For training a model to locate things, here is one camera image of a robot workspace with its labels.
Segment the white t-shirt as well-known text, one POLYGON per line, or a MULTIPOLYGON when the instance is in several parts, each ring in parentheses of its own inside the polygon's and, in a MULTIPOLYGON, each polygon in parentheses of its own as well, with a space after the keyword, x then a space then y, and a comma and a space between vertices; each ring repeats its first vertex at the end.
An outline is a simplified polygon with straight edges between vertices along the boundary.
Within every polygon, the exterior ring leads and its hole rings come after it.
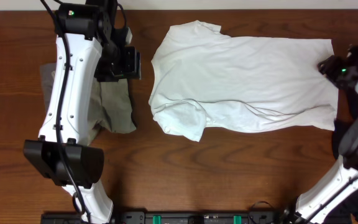
POLYGON ((332 54, 329 39, 231 37, 201 21, 171 26, 152 59, 153 119, 196 142, 206 128, 333 130, 339 91, 317 69, 332 54))

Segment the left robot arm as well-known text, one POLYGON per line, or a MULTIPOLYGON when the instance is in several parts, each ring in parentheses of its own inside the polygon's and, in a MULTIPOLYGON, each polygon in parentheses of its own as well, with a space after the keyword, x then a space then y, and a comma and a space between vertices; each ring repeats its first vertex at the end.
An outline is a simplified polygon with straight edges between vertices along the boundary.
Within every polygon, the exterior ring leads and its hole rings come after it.
POLYGON ((104 152, 90 147, 88 110, 94 81, 141 77, 140 53, 128 26, 115 28, 115 0, 61 2, 50 13, 57 35, 57 64, 50 104, 37 140, 26 140, 24 155, 66 190, 74 213, 44 214, 42 223, 111 223, 113 203, 101 182, 104 152))

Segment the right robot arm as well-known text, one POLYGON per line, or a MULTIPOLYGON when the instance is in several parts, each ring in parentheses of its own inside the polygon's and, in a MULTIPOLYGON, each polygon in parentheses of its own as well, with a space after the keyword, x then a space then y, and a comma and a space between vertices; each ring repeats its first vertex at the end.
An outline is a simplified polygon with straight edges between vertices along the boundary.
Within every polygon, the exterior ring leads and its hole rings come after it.
POLYGON ((339 136, 338 158, 309 191, 287 208, 280 223, 322 223, 328 214, 358 190, 358 45, 348 48, 346 58, 330 56, 318 64, 319 72, 344 90, 355 121, 339 136))

